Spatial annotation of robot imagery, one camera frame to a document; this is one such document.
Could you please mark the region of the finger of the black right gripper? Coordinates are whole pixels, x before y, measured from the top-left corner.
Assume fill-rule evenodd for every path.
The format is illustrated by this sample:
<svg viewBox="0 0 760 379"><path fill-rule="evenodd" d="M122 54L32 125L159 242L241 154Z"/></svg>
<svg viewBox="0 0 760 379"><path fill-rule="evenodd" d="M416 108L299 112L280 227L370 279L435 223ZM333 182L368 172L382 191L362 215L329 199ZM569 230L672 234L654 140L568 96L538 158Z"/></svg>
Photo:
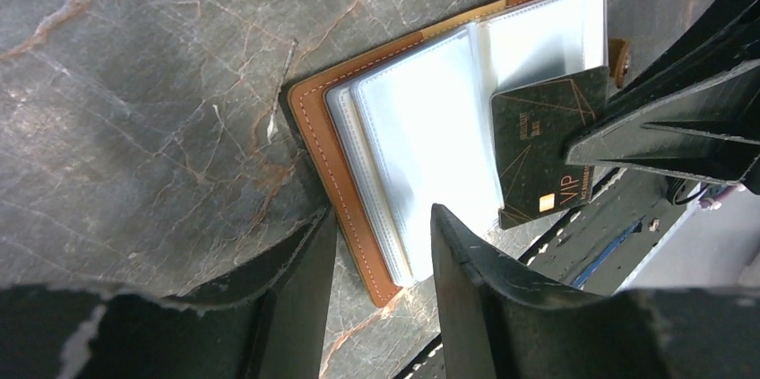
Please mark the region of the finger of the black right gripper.
<svg viewBox="0 0 760 379"><path fill-rule="evenodd" d="M759 191L759 0L715 0L566 144L569 165Z"/></svg>

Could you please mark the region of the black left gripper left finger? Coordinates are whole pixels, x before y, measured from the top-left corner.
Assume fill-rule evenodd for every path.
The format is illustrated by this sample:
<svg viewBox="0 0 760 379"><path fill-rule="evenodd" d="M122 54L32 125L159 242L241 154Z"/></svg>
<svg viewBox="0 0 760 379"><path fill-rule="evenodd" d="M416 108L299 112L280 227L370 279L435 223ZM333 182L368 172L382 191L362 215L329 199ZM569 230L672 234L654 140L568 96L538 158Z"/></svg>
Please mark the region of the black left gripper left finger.
<svg viewBox="0 0 760 379"><path fill-rule="evenodd" d="M315 378L333 209L182 297L94 281L1 288L4 378Z"/></svg>

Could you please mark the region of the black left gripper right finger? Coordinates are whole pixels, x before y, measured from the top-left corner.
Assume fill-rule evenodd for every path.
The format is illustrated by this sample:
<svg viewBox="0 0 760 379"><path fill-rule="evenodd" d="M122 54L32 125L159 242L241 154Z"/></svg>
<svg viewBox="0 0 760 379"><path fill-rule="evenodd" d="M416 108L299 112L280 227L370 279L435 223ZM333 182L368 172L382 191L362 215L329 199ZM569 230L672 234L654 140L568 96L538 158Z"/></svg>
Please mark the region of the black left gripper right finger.
<svg viewBox="0 0 760 379"><path fill-rule="evenodd" d="M450 378L756 378L756 288L567 286L431 209L431 252Z"/></svg>

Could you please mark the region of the black VIP credit card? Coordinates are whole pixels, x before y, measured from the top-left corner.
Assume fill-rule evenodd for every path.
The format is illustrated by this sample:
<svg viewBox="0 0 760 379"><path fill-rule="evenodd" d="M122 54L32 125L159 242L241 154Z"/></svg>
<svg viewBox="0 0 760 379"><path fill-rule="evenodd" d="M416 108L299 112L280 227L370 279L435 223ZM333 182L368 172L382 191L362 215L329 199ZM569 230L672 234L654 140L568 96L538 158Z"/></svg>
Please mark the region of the black VIP credit card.
<svg viewBox="0 0 760 379"><path fill-rule="evenodd" d="M592 197L593 168L566 164L566 145L606 106L609 69L600 66L499 92L490 101L497 175L503 195L498 224L509 229Z"/></svg>

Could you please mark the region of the brown leather card holder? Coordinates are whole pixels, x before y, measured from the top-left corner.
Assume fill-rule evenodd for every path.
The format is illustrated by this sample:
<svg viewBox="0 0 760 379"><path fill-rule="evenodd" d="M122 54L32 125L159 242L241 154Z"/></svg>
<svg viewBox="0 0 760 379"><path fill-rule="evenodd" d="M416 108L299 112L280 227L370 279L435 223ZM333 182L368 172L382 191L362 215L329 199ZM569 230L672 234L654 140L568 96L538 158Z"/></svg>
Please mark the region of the brown leather card holder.
<svg viewBox="0 0 760 379"><path fill-rule="evenodd" d="M625 77L629 45L608 0L497 0L294 85L289 107L369 298L428 279L431 208L477 236L500 228L491 99L600 66Z"/></svg>

